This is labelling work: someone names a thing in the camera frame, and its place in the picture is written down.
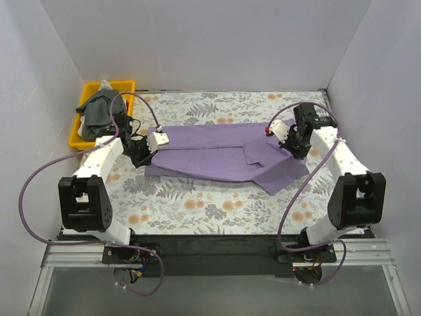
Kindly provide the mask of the purple t-shirt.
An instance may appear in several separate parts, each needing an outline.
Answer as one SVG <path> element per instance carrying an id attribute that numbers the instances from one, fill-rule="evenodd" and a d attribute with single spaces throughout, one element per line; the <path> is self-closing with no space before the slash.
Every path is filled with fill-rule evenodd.
<path id="1" fill-rule="evenodd" d="M 169 145 L 153 157 L 146 176 L 254 182 L 273 196 L 309 174 L 298 160 L 266 136 L 267 124 L 167 126 Z"/>

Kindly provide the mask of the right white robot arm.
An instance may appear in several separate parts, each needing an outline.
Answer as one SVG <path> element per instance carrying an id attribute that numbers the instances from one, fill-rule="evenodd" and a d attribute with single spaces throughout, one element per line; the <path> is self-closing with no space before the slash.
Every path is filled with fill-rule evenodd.
<path id="1" fill-rule="evenodd" d="M 279 146 L 298 159 L 304 159 L 310 149 L 316 149 L 322 161 L 308 178 L 313 178 L 326 165 L 335 181 L 326 215 L 302 229 L 297 246 L 281 246 L 285 251 L 298 252 L 302 260 L 310 262 L 340 236 L 381 221 L 386 179 L 380 172 L 371 172 L 354 156 L 331 111 L 325 116 L 316 112 L 316 108 L 325 110 L 325 106 L 308 101 L 293 103 L 290 108 L 294 124 L 288 126 L 272 117 L 265 130 L 267 136 L 276 136 Z"/>

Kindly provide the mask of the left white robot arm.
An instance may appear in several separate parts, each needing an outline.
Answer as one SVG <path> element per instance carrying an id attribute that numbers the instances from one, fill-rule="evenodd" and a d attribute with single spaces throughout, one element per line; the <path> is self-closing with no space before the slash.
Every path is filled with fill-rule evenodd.
<path id="1" fill-rule="evenodd" d="M 102 128 L 96 137 L 98 149 L 92 151 L 82 166 L 58 184 L 62 225 L 66 229 L 87 233 L 100 241 L 120 244 L 117 255 L 125 263 L 135 262 L 140 248 L 130 241 L 132 231 L 113 219 L 113 211 L 105 181 L 116 159 L 128 156 L 135 167 L 150 165 L 161 145 L 168 143 L 164 134 L 153 132 L 140 139 L 132 138 L 132 118 L 116 119 L 114 126 Z"/>

